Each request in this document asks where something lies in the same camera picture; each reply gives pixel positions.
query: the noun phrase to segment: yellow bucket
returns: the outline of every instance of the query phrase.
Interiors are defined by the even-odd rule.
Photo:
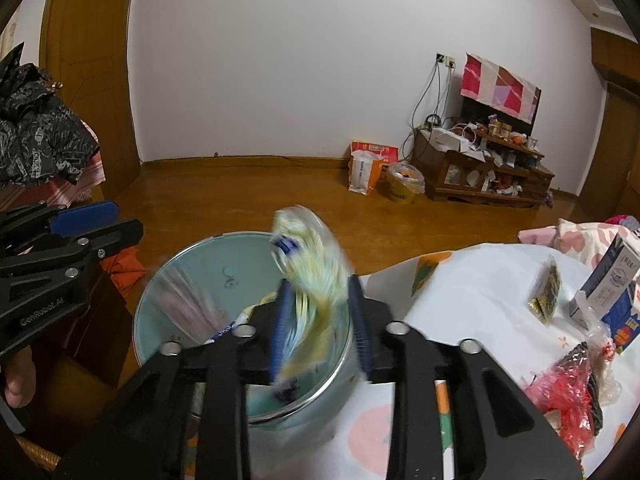
[[[410,164],[400,162],[389,167],[387,171],[391,200],[409,205],[418,193],[424,193],[424,178],[420,171]]]

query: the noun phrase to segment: wooden door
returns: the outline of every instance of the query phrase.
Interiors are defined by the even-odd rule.
[[[127,76],[129,0],[47,0],[40,65],[62,81],[62,100],[98,136],[115,198],[140,173]]]
[[[600,139],[578,203],[594,220],[616,212],[638,149],[640,105],[635,95],[609,84]]]

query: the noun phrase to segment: orange cloth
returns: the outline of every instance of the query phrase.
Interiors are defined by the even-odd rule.
[[[137,247],[129,247],[100,262],[123,298],[146,274],[145,267],[136,258],[137,252]]]

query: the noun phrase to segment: printed black fabric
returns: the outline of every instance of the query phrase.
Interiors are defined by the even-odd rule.
[[[0,187],[33,187],[55,176],[77,184],[98,143],[45,85],[49,74],[20,65],[23,45],[0,61]]]

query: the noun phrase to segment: wall socket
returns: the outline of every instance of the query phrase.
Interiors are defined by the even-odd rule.
[[[455,69],[456,58],[453,56],[444,56],[444,54],[436,54],[436,63],[442,63],[447,68]]]

